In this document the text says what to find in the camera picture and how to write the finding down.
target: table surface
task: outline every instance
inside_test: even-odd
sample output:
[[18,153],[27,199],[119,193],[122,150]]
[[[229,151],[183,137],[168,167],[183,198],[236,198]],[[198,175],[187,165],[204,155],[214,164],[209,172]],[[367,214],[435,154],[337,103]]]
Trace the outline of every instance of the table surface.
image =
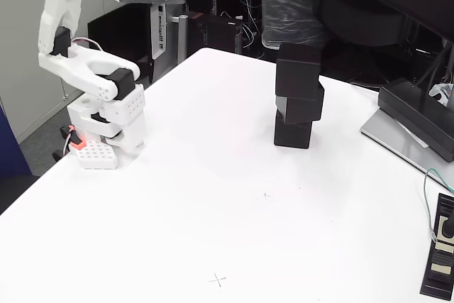
[[310,149],[276,147],[275,65],[199,51],[146,91],[140,153],[68,155],[0,216],[0,302],[435,301],[423,174],[360,133],[376,93],[321,83]]

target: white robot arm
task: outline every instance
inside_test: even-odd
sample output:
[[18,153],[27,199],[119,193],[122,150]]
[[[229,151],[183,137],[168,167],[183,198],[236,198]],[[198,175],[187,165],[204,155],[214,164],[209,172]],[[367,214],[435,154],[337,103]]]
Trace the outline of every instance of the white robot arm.
[[[115,0],[124,3],[183,4],[185,0]],[[115,168],[116,158],[95,156],[88,145],[109,150],[117,145],[127,153],[145,135],[143,87],[134,84],[138,66],[102,50],[91,50],[72,41],[82,0],[46,0],[40,22],[39,63],[68,84],[85,92],[68,106],[73,129],[83,143],[72,143],[85,168]]]

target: cable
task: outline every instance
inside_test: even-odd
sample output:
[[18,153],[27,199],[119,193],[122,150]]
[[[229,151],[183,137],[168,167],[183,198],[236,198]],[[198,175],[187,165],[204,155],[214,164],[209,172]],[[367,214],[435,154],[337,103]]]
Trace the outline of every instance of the cable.
[[358,85],[359,87],[364,87],[364,88],[371,88],[371,89],[380,89],[383,87],[382,84],[369,84],[369,83],[363,83],[363,82],[350,82],[352,85]]
[[91,43],[91,44],[94,44],[94,45],[98,48],[99,51],[104,51],[104,50],[102,50],[100,44],[98,44],[97,42],[95,42],[94,40],[92,40],[92,39],[90,39],[90,38],[77,37],[77,38],[73,38],[73,39],[71,40],[72,43],[81,42],[81,41],[82,41],[82,42],[89,42],[89,43]]
[[75,131],[75,129],[71,128],[70,132],[68,133],[68,136],[65,139],[65,144],[63,145],[63,156],[66,155],[66,148],[68,147],[68,143],[70,142],[71,132],[72,131]]
[[253,36],[254,36],[254,35],[253,35],[252,37],[249,35],[249,31],[250,31],[250,30],[249,30],[249,27],[247,27],[245,24],[243,24],[243,31],[244,31],[245,34],[247,35],[248,40],[251,41],[251,40],[253,39]]
[[252,41],[249,44],[247,44],[246,46],[243,46],[243,49],[249,48],[254,43],[254,40],[255,40],[255,37],[253,35]]
[[250,28],[246,24],[243,24],[243,27],[246,28],[247,31],[249,31],[251,37],[254,37],[254,33],[250,30]]
[[451,49],[452,47],[452,44],[450,42],[447,42],[445,47],[442,49],[442,51],[440,51],[440,53],[438,54],[438,56],[436,57],[435,60],[433,60],[433,62],[431,63],[430,67],[428,67],[428,69],[426,70],[426,72],[421,76],[421,78],[419,80],[416,81],[415,85],[416,86],[419,86],[426,78],[427,76],[429,76],[431,74],[431,72],[433,71],[433,69],[435,67],[437,67],[438,64],[441,63],[441,61],[443,60],[443,58],[445,57],[446,53],[449,51],[449,49]]
[[262,7],[262,5],[257,5],[257,6],[248,5],[247,3],[245,3],[242,0],[239,0],[239,2],[241,2],[244,6],[248,6],[250,9],[258,9],[259,7]]
[[424,175],[424,187],[423,187],[423,193],[424,193],[424,201],[426,202],[426,207],[427,207],[427,216],[428,216],[428,230],[429,230],[429,233],[431,235],[431,238],[432,238],[432,241],[434,243],[437,242],[437,237],[436,237],[436,234],[435,234],[435,231],[433,230],[433,227],[432,227],[432,217],[431,217],[431,209],[429,208],[428,206],[428,201],[427,201],[427,193],[426,193],[426,181],[427,181],[427,177],[428,177],[428,174],[430,172],[434,172],[437,174],[437,176],[440,178],[441,182],[443,183],[443,185],[446,187],[446,189],[451,192],[452,194],[454,194],[454,189],[452,189],[451,187],[449,187],[449,185],[446,183],[446,181],[441,177],[440,173],[437,172],[437,170],[435,168],[429,168],[426,172],[426,174]]
[[252,15],[251,12],[250,12],[250,7],[249,7],[248,0],[246,0],[246,5],[248,6],[249,17],[250,17],[251,21],[254,23],[254,26],[255,26],[255,28],[257,29],[257,33],[260,34],[260,30],[259,30],[257,24],[255,23],[255,20],[254,20],[254,18],[253,18],[253,15]]
[[[224,14],[226,14],[227,17],[232,18],[232,16],[230,14],[228,14],[227,11],[223,11],[220,16],[222,17],[222,15],[224,15]],[[249,44],[247,44],[246,46],[243,46],[243,49],[246,49],[246,48],[249,48],[254,43],[255,38],[254,38],[254,33],[245,24],[243,24],[243,31],[246,33],[248,40],[249,40]]]
[[432,89],[432,84],[433,84],[433,79],[435,78],[435,74],[437,73],[438,71],[438,68],[440,67],[440,63],[437,64],[437,66],[433,69],[432,71],[432,75],[431,75],[431,78],[430,80],[428,81],[428,84],[427,84],[427,94],[430,92],[430,90]]

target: monitor stand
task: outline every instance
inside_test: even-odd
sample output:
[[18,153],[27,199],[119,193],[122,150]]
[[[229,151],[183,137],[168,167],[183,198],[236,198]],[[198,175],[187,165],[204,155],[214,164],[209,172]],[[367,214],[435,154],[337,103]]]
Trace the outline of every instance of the monitor stand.
[[[454,187],[454,162],[448,162],[430,147],[424,148],[410,136],[390,115],[377,112],[361,127],[361,133],[388,148],[422,172],[435,168],[443,179]],[[437,175],[430,176],[441,183]]]

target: gray floor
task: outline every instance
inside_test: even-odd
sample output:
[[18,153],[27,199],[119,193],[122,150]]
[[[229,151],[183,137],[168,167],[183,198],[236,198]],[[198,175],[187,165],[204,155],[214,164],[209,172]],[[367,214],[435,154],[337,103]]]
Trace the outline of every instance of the gray floor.
[[[150,86],[148,79],[140,83],[145,88]],[[70,116],[64,108],[21,143],[22,153],[33,175],[41,176],[55,164],[52,153],[62,150],[65,144],[60,128],[70,124]]]

